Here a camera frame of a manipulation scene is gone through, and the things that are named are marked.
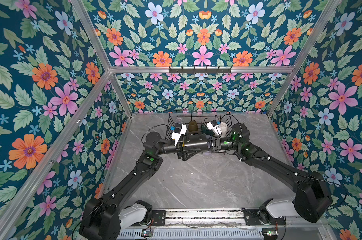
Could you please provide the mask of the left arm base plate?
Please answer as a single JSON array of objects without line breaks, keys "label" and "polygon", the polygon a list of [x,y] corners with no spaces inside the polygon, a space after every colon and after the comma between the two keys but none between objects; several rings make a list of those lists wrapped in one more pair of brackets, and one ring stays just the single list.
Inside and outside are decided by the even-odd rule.
[{"label": "left arm base plate", "polygon": [[150,217],[145,217],[143,221],[133,224],[132,227],[163,227],[166,216],[166,210],[152,210]]}]

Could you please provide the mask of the olive green glass cup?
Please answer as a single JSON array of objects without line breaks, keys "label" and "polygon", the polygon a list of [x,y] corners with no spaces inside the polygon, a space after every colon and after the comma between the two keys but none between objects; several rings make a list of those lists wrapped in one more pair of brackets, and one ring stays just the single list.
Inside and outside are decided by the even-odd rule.
[{"label": "olive green glass cup", "polygon": [[188,124],[188,131],[189,133],[194,133],[194,132],[198,132],[199,128],[198,128],[198,124],[195,120],[191,120]]}]

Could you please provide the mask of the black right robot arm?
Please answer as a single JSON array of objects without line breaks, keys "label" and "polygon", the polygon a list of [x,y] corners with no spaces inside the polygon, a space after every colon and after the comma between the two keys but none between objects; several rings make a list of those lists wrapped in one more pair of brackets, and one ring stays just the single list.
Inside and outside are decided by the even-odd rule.
[{"label": "black right robot arm", "polygon": [[293,198],[265,201],[256,214],[262,224],[281,217],[301,217],[316,223],[332,205],[329,186],[321,174],[298,170],[252,144],[244,124],[233,125],[228,134],[217,124],[208,123],[206,127],[215,134],[211,143],[215,151],[233,151],[240,162],[268,173],[294,192]]}]

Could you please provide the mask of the black wire dish rack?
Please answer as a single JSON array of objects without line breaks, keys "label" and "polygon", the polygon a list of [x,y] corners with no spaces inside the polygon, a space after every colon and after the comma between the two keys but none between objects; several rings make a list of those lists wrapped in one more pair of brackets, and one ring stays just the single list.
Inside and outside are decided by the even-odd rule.
[{"label": "black wire dish rack", "polygon": [[187,133],[188,131],[188,124],[191,120],[195,120],[198,124],[199,131],[201,131],[201,125],[205,125],[206,123],[216,120],[217,122],[225,122],[228,125],[228,131],[226,137],[231,135],[231,131],[233,128],[233,124],[236,123],[235,116],[232,115],[230,112],[191,112],[186,110],[175,110],[173,112],[169,112],[168,122],[167,122],[167,130],[166,130],[166,139],[171,140],[173,127],[175,125],[176,118],[183,118],[184,125],[187,126]]}]

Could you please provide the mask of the clear glass cup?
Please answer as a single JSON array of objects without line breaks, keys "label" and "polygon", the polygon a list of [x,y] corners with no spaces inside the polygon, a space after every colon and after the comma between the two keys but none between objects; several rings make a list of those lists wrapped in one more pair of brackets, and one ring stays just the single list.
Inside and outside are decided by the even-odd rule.
[{"label": "clear glass cup", "polygon": [[175,126],[176,127],[180,127],[183,124],[184,124],[184,119],[183,118],[176,118],[176,120],[175,120]]}]

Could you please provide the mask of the green mug cream interior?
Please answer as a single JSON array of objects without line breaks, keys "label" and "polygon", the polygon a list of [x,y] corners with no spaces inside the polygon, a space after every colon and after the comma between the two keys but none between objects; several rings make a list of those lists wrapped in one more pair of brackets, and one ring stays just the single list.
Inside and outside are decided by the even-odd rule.
[{"label": "green mug cream interior", "polygon": [[206,125],[201,125],[201,132],[202,132],[203,134],[206,134],[207,136],[214,136],[214,135],[215,135],[213,131],[209,130],[209,129],[206,127]]}]

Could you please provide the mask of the white faceted mug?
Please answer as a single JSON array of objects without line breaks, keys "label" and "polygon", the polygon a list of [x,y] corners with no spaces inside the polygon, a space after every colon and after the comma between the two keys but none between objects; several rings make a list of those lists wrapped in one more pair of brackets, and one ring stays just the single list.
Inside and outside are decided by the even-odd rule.
[{"label": "white faceted mug", "polygon": [[228,131],[228,125],[225,122],[220,122],[220,129],[222,133],[222,137],[226,137]]}]

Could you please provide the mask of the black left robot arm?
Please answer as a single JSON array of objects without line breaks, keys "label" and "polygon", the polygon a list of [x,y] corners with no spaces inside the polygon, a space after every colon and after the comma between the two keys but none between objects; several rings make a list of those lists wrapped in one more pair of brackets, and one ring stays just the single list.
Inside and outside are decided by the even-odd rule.
[{"label": "black left robot arm", "polygon": [[126,207],[134,193],[160,169],[162,155],[176,153],[183,161],[208,151],[211,140],[201,132],[176,134],[170,140],[151,132],[145,137],[144,150],[134,169],[114,188],[98,199],[89,200],[79,225],[80,236],[88,240],[115,240],[126,228],[152,222],[153,207],[145,201],[136,201]]}]

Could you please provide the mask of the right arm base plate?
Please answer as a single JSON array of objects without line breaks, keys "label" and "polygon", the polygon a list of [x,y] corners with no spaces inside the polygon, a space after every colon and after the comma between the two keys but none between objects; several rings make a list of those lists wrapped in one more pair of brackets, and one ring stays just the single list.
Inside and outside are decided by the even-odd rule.
[{"label": "right arm base plate", "polygon": [[266,210],[241,208],[247,226],[284,226],[284,217],[273,218]]}]

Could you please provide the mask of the black mug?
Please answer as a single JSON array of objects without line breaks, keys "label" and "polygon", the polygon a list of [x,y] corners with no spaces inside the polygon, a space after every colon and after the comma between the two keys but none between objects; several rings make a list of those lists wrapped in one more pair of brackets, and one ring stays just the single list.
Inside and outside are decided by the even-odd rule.
[{"label": "black mug", "polygon": [[203,152],[210,151],[209,138],[200,132],[189,133],[183,137],[184,150],[201,149]]}]

